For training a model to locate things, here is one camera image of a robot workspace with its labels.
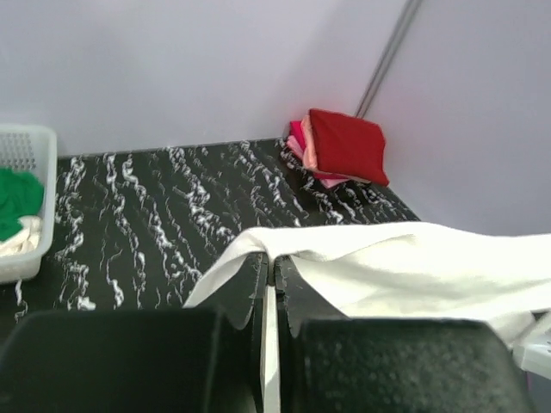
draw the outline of white plastic crate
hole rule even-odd
[[[515,362],[529,379],[529,392],[541,413],[551,397],[551,312],[541,317],[513,347]]]
[[[52,246],[58,147],[55,132],[43,126],[0,124],[0,167],[29,170],[44,185],[38,247],[27,253],[0,257],[0,284],[35,277],[40,261]]]

